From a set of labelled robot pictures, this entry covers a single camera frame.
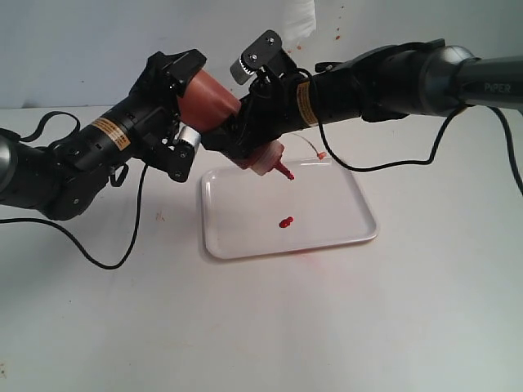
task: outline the white wall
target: white wall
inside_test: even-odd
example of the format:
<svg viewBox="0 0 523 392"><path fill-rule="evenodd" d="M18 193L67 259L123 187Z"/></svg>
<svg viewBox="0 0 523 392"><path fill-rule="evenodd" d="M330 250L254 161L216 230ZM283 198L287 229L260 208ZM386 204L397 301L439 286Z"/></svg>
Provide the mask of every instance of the white wall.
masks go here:
<svg viewBox="0 0 523 392"><path fill-rule="evenodd" d="M113 104L147 56L192 47L240 95L228 67L265 29L281 30L283 8L283 0L6 0L0 107ZM521 0L317 0L316 17L318 30L300 51L291 48L308 68L383 44L441 37L478 56L523 54Z"/></svg>

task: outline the white tray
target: white tray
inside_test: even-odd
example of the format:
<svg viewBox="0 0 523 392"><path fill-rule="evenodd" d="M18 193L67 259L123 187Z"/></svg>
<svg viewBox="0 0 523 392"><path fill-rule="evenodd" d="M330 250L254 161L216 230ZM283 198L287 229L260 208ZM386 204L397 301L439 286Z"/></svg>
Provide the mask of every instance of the white tray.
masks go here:
<svg viewBox="0 0 523 392"><path fill-rule="evenodd" d="M226 167L202 177L203 236L215 257L235 259L369 241L378 224L349 171L331 159L285 163L293 181ZM292 216L284 229L279 223Z"/></svg>

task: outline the white table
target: white table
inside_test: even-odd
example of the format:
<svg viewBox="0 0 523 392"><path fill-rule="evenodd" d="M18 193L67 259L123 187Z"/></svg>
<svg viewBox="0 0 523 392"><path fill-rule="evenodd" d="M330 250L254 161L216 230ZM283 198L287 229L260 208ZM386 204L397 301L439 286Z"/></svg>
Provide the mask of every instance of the white table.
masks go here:
<svg viewBox="0 0 523 392"><path fill-rule="evenodd" d="M70 109L83 124L104 110ZM0 126L28 134L46 112L3 110ZM523 118L507 115L523 169ZM441 122L352 120L328 136L363 166L425 158ZM311 156L281 140L287 159ZM457 118L430 167L357 175L381 226L361 246L207 256L199 178L228 164L201 150L183 185L151 170L136 250L114 272L51 228L0 227L0 391L523 390L523 200L489 110ZM140 169L65 223L108 263L127 247Z"/></svg>

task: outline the orange warning label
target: orange warning label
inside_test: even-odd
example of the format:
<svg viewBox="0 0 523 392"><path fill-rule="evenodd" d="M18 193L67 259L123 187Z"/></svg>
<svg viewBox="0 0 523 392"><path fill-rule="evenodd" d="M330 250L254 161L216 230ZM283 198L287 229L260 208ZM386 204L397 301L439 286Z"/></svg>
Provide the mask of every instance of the orange warning label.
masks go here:
<svg viewBox="0 0 523 392"><path fill-rule="evenodd" d="M123 131L112 121L109 121L107 118L97 118L91 123L99 130L104 132L118 147L120 151L125 149L131 144L129 138L123 133Z"/></svg>
<svg viewBox="0 0 523 392"><path fill-rule="evenodd" d="M304 82L297 85L296 101L303 121L305 121L309 127L313 127L314 125L318 124L318 118L316 118L314 110L312 109L309 85L309 82Z"/></svg>

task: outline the black cable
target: black cable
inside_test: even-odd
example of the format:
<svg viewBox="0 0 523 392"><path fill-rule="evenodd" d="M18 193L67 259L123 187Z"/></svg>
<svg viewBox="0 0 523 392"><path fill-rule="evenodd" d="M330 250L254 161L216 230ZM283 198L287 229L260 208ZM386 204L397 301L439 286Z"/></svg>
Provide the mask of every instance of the black cable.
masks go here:
<svg viewBox="0 0 523 392"><path fill-rule="evenodd" d="M141 214L141 195L144 188L144 180L145 180L145 173L147 172L147 168L149 166L145 165L143 170L141 171L140 176L140 184L138 185L138 195L136 196L136 219L134 222L134 230L132 231L132 238L131 242L129 243L129 247L127 248L127 251L123 255L122 259L114 264L114 265L106 265L98 260L96 260L94 257L92 257L87 251L85 250L85 247L78 241L76 237L74 237L71 232L69 232L66 228L63 226L58 225L57 223L51 221L51 220L45 220L45 219L38 219L38 218L11 218L11 219L0 219L0 224L3 223L22 223L22 222L30 222L30 223L39 223L42 225L51 226L59 231L61 231L63 234L65 234L73 243L76 245L76 247L79 249L79 251L83 254L83 256L88 259L92 264L96 265L97 267L102 268L103 270L116 270L117 268L120 268L123 263L128 259L128 257L131 255L132 249L134 248L134 244L136 242L136 238L138 236L138 228L140 227L140 214Z"/></svg>
<svg viewBox="0 0 523 392"><path fill-rule="evenodd" d="M455 109L452 113L449 114L449 116L444 120L443 124L441 124L441 128L438 131L436 135L436 139L434 140L434 144L432 145L431 154L429 155L428 159L426 160L415 160L415 159L408 159L403 161L397 161L397 162L390 162L390 163L384 163L383 165L377 165L373 167L353 167L349 164L347 164L345 161L343 161L341 158L339 158L330 148L329 143L327 142L327 137L325 136L325 130L324 130L324 124L320 117L320 111L318 110L321 102L320 97L318 94L318 87L316 85L316 82L314 78L312 77L312 74L303 68L297 69L299 72L305 74L312 86L313 95L314 95L314 114L318 120L318 128L320 129L320 135L321 140L324 143L325 149L329 152L331 157L339 163L342 167L346 168L347 170L351 170L353 172L375 172L376 170L382 170L387 169L389 167L395 167L395 166L402 166L402 165L430 165L432 162L434 162L434 158L436 157L436 153L438 150L438 147L440 146L441 139L443 138L443 135L445 134L445 131L447 127L449 126L450 122L460 113L462 113L467 107L458 107ZM489 107L490 110L492 110L499 118L499 121L501 122L503 126L503 131L505 132L505 139L507 140L507 152L508 152L508 161L510 162L510 168L512 170L512 175L514 176L514 180L516 181L517 187L519 188L521 195L523 196L523 182L521 181L521 176L519 173L519 170L517 168L516 163L516 157L514 154L514 144L512 143L512 132L510 129L510 126L508 125L507 118L505 115L501 112L498 108Z"/></svg>
<svg viewBox="0 0 523 392"><path fill-rule="evenodd" d="M521 180L520 171L517 168L516 155L514 154L514 143L512 141L512 132L510 126L508 125L507 118L498 108L489 106L489 109L492 110L496 116L498 116L501 125L503 126L503 131L505 132L505 139L507 141L507 153L508 153L508 162L510 163L510 168L512 170L512 175L514 176L514 181L517 184L523 196L523 181Z"/></svg>
<svg viewBox="0 0 523 392"><path fill-rule="evenodd" d="M72 135L80 130L80 120L78 120L78 118L76 116L74 116L71 113L55 110L53 112L49 112L49 113L45 114L40 119L40 122L38 123L34 132L32 134L30 134L29 136L21 137L20 141L23 141L24 143L30 143L31 141L37 140L37 138L39 138L43 134L43 128L45 128L45 126L47 125L47 122L51 118L53 118L55 116L60 116L60 115L69 116L76 122L76 125L74 126L74 129L71 131L70 135Z"/></svg>

